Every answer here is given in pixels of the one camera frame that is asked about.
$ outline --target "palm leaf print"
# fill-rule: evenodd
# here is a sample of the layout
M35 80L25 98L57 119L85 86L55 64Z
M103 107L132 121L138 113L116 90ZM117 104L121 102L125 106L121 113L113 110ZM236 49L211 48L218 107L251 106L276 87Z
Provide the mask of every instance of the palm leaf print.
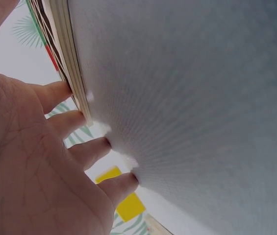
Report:
M35 48L43 47L43 42L31 16L25 16L18 20L12 32L17 37L18 42L23 45Z
M19 4L17 5L16 8L19 8L19 7L21 7L21 6L25 5L25 4L26 4L26 0L20 0L20 2L19 2Z

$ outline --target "book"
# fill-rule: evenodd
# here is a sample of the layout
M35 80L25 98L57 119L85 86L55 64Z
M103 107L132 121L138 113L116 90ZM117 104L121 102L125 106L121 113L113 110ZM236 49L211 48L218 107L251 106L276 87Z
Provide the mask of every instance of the book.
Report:
M67 0L26 0L41 39L59 76L66 81L87 125L93 124L80 71Z
M277 234L277 0L27 2L157 221Z

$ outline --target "yellow sticky note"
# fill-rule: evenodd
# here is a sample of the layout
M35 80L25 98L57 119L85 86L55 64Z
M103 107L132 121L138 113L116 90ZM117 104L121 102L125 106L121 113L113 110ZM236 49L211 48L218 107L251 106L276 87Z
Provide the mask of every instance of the yellow sticky note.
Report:
M115 166L103 175L97 177L95 181L99 184L106 179L111 179L119 175L121 175L121 171L117 166ZM132 193L118 205L116 211L120 218L124 222L127 222L144 212L145 207L141 200L139 200L138 196L135 193Z

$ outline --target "palm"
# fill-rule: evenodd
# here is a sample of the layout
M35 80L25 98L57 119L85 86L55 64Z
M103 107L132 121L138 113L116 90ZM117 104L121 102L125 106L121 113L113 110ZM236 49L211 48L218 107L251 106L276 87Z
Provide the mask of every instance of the palm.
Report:
M0 10L13 4L0 0ZM114 208L136 188L130 174L98 186L84 174L110 150L106 139L64 146L83 115L44 114L70 95L62 82L38 86L0 75L0 233L106 235Z

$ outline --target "green stripe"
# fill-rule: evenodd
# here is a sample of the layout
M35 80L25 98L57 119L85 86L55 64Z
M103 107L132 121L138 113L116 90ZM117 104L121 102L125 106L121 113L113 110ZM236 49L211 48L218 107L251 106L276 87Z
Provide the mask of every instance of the green stripe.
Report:
M47 41L46 41L45 36L44 36L44 34L42 33L42 31L41 31L41 29L40 29L40 27L39 27L39 24L38 24L38 22L37 22L37 19L36 19L36 17L35 17L35 14L34 14L33 10L31 9L29 0L26 0L26 3L27 3L27 6L28 6L28 8L29 8L29 12L30 12L30 14L31 14L31 17L32 17L32 19L34 20L34 23L35 23L36 29L38 30L38 33L39 33L39 35L40 35L40 38L41 38L43 44L44 44L44 45L47 45Z

